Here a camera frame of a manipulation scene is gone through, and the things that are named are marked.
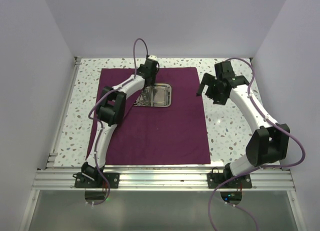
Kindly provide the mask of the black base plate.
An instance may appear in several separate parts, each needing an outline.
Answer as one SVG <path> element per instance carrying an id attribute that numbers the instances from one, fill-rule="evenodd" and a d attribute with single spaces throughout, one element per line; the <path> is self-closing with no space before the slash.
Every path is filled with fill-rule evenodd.
<path id="1" fill-rule="evenodd" d="M 120 174 L 116 172 L 104 172 L 104 177 L 107 179 L 109 184 L 101 177 L 100 174 L 97 175 L 96 179 L 87 177 L 81 172 L 72 175 L 75 178 L 74 187 L 82 189 L 99 189 L 99 188 L 110 188 L 117 189 L 120 182 Z"/>
<path id="2" fill-rule="evenodd" d="M 220 170 L 213 167 L 206 174 L 207 186 L 209 189 L 251 189 L 253 187 L 249 174 L 233 177 L 229 170 Z"/>

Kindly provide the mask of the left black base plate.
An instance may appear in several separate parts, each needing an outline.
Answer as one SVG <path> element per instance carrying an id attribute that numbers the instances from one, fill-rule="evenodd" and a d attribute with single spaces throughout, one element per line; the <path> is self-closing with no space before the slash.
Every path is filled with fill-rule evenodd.
<path id="1" fill-rule="evenodd" d="M 96 179 L 87 177 L 81 172 L 72 175 L 75 178 L 74 187 L 82 189 L 99 189 L 99 188 L 110 188 L 117 189 L 120 182 L 120 174 L 116 172 L 104 172 L 104 177 L 107 179 L 109 184 L 101 177 L 100 174 L 97 175 Z"/>

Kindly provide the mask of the purple cloth wrap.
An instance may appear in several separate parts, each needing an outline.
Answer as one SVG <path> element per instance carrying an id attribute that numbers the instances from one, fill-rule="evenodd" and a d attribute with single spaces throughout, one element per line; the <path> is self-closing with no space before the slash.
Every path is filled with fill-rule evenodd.
<path id="1" fill-rule="evenodd" d="M 96 100 L 105 87 L 116 86 L 131 75 L 129 70 L 103 69 Z M 200 84 L 197 69 L 162 68 L 156 80 L 171 85 L 171 105 L 134 106 L 142 90 L 127 98 L 124 118 L 113 132 L 105 165 L 209 164 L 204 105 L 196 96 Z M 97 121 L 92 124 L 87 157 L 99 125 Z"/>

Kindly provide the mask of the aluminium front rail frame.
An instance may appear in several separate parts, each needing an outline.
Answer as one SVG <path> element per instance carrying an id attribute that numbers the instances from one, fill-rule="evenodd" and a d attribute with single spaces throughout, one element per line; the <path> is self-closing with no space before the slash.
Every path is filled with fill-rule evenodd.
<path id="1" fill-rule="evenodd" d="M 78 168 L 49 168 L 36 172 L 32 189 L 38 191 L 75 191 Z M 117 191 L 209 191 L 210 166 L 112 166 L 106 173 L 116 173 L 112 181 Z M 252 172 L 236 185 L 241 191 L 294 191 L 290 171 L 268 168 Z"/>

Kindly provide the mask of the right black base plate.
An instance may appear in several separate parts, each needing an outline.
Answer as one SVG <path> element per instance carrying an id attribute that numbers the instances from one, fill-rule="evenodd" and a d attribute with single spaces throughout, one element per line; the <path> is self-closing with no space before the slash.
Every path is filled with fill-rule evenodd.
<path id="1" fill-rule="evenodd" d="M 207 186 L 209 189 L 251 189 L 253 187 L 249 174 L 233 177 L 229 170 L 220 170 L 213 167 L 206 174 Z"/>

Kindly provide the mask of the aluminium left side rail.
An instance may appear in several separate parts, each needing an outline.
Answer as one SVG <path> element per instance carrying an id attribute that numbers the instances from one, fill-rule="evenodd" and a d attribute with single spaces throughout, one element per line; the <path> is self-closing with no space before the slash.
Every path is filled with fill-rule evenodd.
<path id="1" fill-rule="evenodd" d="M 71 73 L 71 78 L 70 78 L 70 81 L 67 86 L 67 90 L 66 90 L 67 92 L 66 92 L 66 96 L 65 96 L 65 99 L 63 102 L 62 111 L 59 116 L 58 125 L 57 125 L 56 131 L 54 133 L 53 141 L 52 141 L 51 147 L 49 149 L 48 158 L 47 158 L 44 169 L 54 168 L 55 159 L 58 155 L 58 146 L 60 143 L 60 138 L 61 138 L 62 130 L 64 127 L 65 118 L 67 116 L 68 108 L 70 105 L 70 100 L 72 97 L 72 92 L 74 89 L 75 80 L 78 75 L 79 67 L 81 65 L 81 60 L 82 60 L 82 57 L 79 57 L 79 56 L 74 58 L 74 66 L 73 66 L 73 70 Z"/>

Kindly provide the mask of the steel scissors in tray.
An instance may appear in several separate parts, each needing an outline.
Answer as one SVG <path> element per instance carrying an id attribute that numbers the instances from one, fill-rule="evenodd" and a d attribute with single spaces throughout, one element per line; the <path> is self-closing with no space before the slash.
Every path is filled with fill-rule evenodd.
<path id="1" fill-rule="evenodd" d="M 138 96 L 138 98 L 136 99 L 136 101 L 134 102 L 135 106 L 145 106 L 143 105 L 143 95 L 142 92 L 140 93 L 140 95 Z"/>

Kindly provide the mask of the steel instrument tray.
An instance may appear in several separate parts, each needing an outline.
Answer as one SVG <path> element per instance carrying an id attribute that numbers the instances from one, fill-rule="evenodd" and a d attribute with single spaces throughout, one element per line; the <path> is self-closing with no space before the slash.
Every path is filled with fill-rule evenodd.
<path id="1" fill-rule="evenodd" d="M 149 106 L 136 106 L 136 107 L 156 107 L 167 108 L 172 103 L 172 87 L 168 83 L 155 83 L 151 93 L 151 103 Z"/>

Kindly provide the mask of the steel forceps in tray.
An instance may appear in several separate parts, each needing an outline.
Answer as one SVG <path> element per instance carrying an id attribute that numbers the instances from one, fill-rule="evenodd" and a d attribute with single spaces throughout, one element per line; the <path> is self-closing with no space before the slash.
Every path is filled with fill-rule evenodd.
<path id="1" fill-rule="evenodd" d="M 151 104 L 151 95 L 152 95 L 152 88 L 150 86 L 146 87 L 142 94 L 142 101 L 144 106 L 149 106 Z"/>

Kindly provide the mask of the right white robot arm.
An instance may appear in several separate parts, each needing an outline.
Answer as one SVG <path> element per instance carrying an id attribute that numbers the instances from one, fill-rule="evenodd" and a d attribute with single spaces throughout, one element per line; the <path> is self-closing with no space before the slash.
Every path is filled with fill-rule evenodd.
<path id="1" fill-rule="evenodd" d="M 219 77 L 205 73 L 200 82 L 197 96 L 205 95 L 216 105 L 225 105 L 231 100 L 241 111 L 249 124 L 252 136 L 245 147 L 245 155 L 225 165 L 223 183 L 235 187 L 240 181 L 240 174 L 265 164 L 283 160 L 287 156 L 289 137 L 279 130 L 289 133 L 287 124 L 279 124 L 269 117 L 264 107 L 252 93 L 249 81 L 243 76 Z"/>

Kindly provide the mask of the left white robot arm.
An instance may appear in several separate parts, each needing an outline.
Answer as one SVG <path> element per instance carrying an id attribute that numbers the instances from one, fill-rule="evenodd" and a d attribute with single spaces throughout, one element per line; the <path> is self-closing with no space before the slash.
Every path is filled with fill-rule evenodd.
<path id="1" fill-rule="evenodd" d="M 159 69 L 157 57 L 147 56 L 144 64 L 141 64 L 128 79 L 112 87 L 106 86 L 101 98 L 89 112 L 88 117 L 99 123 L 99 126 L 81 172 L 92 187 L 103 184 L 102 170 L 106 164 L 107 150 L 115 129 L 125 116 L 127 99 L 145 87 L 153 86 Z"/>

